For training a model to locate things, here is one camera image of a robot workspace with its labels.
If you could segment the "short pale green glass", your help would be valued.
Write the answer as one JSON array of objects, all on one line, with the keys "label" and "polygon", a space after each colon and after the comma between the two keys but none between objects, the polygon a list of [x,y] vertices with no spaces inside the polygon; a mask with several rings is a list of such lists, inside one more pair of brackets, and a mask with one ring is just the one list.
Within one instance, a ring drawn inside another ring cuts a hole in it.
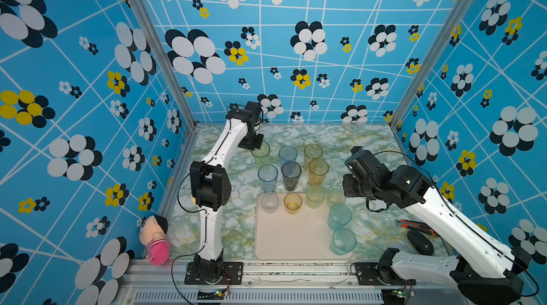
[{"label": "short pale green glass", "polygon": [[328,207],[333,205],[344,204],[346,202],[346,196],[342,190],[331,190],[327,193]]}]

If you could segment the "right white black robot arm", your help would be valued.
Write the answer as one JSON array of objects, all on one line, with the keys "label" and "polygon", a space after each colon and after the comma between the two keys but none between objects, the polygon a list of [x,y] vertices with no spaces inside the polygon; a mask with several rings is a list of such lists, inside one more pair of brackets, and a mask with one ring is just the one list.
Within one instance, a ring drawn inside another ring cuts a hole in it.
[{"label": "right white black robot arm", "polygon": [[345,161],[343,191],[350,198],[380,200],[418,217],[450,244],[456,255],[439,258],[388,248],[376,265],[389,285],[421,280],[458,290],[474,304],[511,304],[524,298],[530,255],[510,248],[480,229],[448,203],[437,186],[409,165],[389,170],[369,150],[355,146]]}]

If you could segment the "tall teal back glass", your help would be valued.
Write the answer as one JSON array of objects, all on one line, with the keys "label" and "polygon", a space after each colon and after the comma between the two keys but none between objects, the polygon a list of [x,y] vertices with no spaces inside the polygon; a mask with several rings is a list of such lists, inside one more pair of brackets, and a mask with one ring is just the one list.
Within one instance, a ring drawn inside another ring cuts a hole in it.
[{"label": "tall teal back glass", "polygon": [[346,255],[352,252],[357,245],[357,239],[352,230],[347,227],[340,227],[334,231],[330,250],[335,255]]}]

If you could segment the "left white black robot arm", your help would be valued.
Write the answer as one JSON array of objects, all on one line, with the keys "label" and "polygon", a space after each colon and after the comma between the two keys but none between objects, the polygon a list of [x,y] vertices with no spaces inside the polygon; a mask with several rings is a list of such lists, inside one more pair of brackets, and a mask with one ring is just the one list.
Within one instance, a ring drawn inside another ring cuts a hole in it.
[{"label": "left white black robot arm", "polygon": [[201,161],[189,167],[190,186],[200,214],[200,248],[194,257],[197,275],[207,281],[222,278],[222,213],[228,203],[232,184],[226,168],[237,148],[254,151],[262,146],[264,136],[258,133],[262,107],[249,101],[243,108],[231,108],[222,133]]}]

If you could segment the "short light green glass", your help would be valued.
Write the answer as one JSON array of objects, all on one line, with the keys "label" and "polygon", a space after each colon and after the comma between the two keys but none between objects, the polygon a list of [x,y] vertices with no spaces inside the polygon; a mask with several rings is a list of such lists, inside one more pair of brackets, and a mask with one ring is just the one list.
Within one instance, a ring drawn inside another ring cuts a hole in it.
[{"label": "short light green glass", "polygon": [[306,204],[311,209],[319,208],[326,198],[326,191],[320,185],[310,185],[306,191]]}]

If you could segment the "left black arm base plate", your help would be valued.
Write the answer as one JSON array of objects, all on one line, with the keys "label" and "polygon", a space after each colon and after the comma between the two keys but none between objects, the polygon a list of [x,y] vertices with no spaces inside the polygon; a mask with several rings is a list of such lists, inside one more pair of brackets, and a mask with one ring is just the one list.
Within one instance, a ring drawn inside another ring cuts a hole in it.
[{"label": "left black arm base plate", "polygon": [[185,275],[186,285],[240,285],[244,271],[243,262],[223,262],[197,265],[190,262]]}]

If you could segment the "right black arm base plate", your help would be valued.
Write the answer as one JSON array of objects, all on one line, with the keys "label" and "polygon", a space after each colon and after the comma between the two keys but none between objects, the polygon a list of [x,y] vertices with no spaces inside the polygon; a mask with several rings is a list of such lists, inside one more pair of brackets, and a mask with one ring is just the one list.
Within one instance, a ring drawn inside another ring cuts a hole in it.
[{"label": "right black arm base plate", "polygon": [[394,272],[382,272],[375,262],[353,262],[350,273],[357,278],[360,286],[415,286],[416,280],[404,280]]}]

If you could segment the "tall teal front glass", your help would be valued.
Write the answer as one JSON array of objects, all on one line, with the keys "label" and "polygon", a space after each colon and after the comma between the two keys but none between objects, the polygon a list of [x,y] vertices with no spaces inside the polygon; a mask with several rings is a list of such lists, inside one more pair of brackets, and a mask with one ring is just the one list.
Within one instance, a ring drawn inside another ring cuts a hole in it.
[{"label": "tall teal front glass", "polygon": [[345,227],[352,220],[350,208],[344,204],[334,204],[329,211],[328,226],[331,230]]}]

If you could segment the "short amber glass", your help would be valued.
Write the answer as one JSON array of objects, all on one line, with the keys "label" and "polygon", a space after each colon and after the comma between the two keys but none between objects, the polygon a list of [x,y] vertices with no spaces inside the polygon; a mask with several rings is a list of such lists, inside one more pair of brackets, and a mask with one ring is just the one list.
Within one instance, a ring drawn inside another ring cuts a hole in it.
[{"label": "short amber glass", "polygon": [[283,199],[286,212],[290,215],[295,215],[303,204],[302,197],[298,193],[286,194]]}]

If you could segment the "tall teal glass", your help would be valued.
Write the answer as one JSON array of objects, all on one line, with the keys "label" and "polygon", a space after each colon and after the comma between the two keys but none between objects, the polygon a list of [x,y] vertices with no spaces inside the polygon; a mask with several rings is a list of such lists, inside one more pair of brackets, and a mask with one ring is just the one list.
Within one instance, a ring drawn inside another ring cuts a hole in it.
[{"label": "tall teal glass", "polygon": [[350,208],[344,204],[334,204],[329,211],[328,226],[331,230],[345,227],[352,220]]},{"label": "tall teal glass", "polygon": [[352,252],[357,245],[357,239],[352,230],[347,227],[340,227],[334,231],[330,250],[335,255],[346,255]]}]

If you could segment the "tall green glass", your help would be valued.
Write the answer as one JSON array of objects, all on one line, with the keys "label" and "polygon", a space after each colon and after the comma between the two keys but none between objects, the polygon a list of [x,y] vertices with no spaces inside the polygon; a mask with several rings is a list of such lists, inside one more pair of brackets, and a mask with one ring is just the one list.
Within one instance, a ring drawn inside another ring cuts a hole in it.
[{"label": "tall green glass", "polygon": [[266,141],[262,142],[262,146],[259,149],[252,151],[252,156],[258,168],[270,164],[270,152],[270,145]]}]

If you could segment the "short clear glass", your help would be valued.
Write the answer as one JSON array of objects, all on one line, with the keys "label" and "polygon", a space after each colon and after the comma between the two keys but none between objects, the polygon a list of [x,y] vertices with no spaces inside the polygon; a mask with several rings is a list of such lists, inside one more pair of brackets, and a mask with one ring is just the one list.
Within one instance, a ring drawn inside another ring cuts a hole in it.
[{"label": "short clear glass", "polygon": [[261,196],[260,205],[266,213],[275,213],[279,206],[279,197],[273,192],[265,193]]}]

